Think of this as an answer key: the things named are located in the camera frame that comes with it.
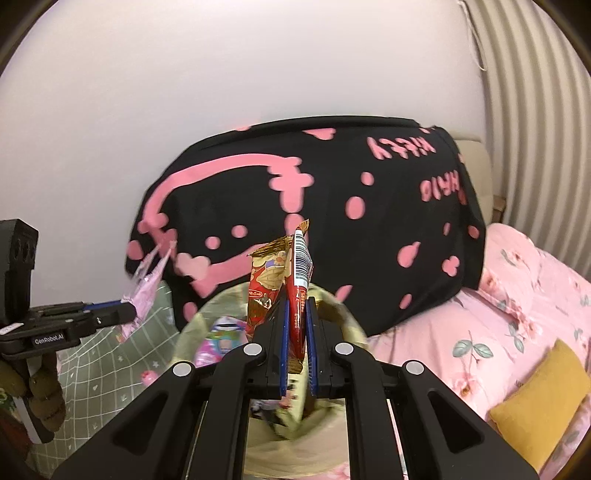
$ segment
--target snack bag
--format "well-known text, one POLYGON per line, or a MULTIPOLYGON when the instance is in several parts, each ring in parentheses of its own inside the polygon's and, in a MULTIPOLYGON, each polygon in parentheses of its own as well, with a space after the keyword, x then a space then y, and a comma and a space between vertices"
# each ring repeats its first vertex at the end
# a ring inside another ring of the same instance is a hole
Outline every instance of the snack bag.
POLYGON ((305 353, 306 331, 303 310, 311 276, 311 260, 310 254, 307 253, 304 235, 308 231, 309 224, 309 220, 305 220, 298 225, 294 235, 282 236, 251 254, 252 271, 248 286, 246 337, 249 341, 252 340, 255 328, 264 321, 265 315, 277 299, 284 281, 287 277, 291 277, 291 286, 286 283, 287 294, 290 298, 288 371, 291 374, 301 372, 305 353), (291 248, 294 241, 298 242, 297 249, 291 248), (302 242, 309 259, 307 264, 309 267, 305 267, 303 264, 305 260, 303 260, 302 242), (295 266, 298 268, 297 279, 293 274, 295 266), (305 285, 302 275, 307 278, 305 285))
MULTIPOLYGON (((308 225, 309 221, 306 220, 298 228, 305 234, 308 225)), ((285 263, 292 241, 292 235, 282 236, 251 253, 252 270, 248 286, 246 320, 246 337, 249 341, 252 340, 256 326, 265 319, 279 295, 285 279, 285 263)))
POLYGON ((194 365, 204 367, 215 364, 230 350, 246 343, 245 327, 243 320, 233 317, 224 316, 216 320, 195 354, 194 365))
POLYGON ((295 357, 303 362, 306 354, 306 298, 313 266, 301 225, 295 229, 287 259, 285 285, 290 299, 290 340, 295 357))

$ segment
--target red snack wrapper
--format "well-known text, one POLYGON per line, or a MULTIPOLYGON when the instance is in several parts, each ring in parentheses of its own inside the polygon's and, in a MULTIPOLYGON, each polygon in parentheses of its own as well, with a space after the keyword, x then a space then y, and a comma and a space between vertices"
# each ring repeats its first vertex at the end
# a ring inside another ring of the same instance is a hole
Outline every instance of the red snack wrapper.
POLYGON ((288 356, 288 372, 298 374, 301 372, 305 353, 305 317, 306 295, 308 290, 308 278, 306 284, 300 279, 300 268, 303 265, 301 256, 301 242, 306 249, 304 235, 308 231, 309 221, 302 222, 294 235, 282 236, 270 244, 260 247, 252 254, 251 280, 248 285, 248 316, 246 318, 246 337, 252 340, 255 328, 264 320, 267 312, 277 299, 281 286, 286 283, 287 295, 290 299, 290 345, 288 356), (298 242, 298 248, 292 249, 294 241, 298 242), (298 275, 292 274, 293 266, 297 266, 298 275), (291 277, 291 286, 287 282, 291 277))
POLYGON ((306 298, 313 265, 301 226, 295 230, 287 258, 285 285, 290 300, 290 340, 295 357, 303 362, 306 354, 306 298))
POLYGON ((289 237, 282 237, 252 253, 251 280, 248 284, 246 337, 252 340, 255 328, 279 295, 285 277, 285 259, 289 237))

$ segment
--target white curtain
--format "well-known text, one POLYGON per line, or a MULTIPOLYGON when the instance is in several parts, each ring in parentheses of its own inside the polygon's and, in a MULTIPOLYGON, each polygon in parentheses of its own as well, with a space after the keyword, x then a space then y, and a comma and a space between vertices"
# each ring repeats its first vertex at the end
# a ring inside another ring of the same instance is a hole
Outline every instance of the white curtain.
POLYGON ((505 222, 591 277, 591 79, 532 0, 466 0, 486 60, 488 148, 505 222))

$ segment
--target barcode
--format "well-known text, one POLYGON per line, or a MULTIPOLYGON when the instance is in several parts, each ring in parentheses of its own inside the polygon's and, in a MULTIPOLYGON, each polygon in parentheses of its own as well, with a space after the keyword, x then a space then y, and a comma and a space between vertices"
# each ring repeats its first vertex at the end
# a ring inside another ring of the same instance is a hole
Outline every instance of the barcode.
POLYGON ((308 288, 308 282, 312 274, 312 259, 301 230, 296 230, 294 235, 294 285, 308 288))

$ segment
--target black cushion with pink print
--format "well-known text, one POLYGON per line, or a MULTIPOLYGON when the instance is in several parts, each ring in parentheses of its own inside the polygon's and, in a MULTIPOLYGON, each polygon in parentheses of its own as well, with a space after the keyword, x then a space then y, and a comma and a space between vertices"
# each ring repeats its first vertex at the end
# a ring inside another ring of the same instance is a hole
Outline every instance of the black cushion with pink print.
POLYGON ((249 253, 306 218, 312 282, 368 336, 478 287, 485 224, 451 136, 361 116, 272 122, 192 145, 146 192, 126 269, 177 241, 164 279, 182 329, 248 281, 249 253))

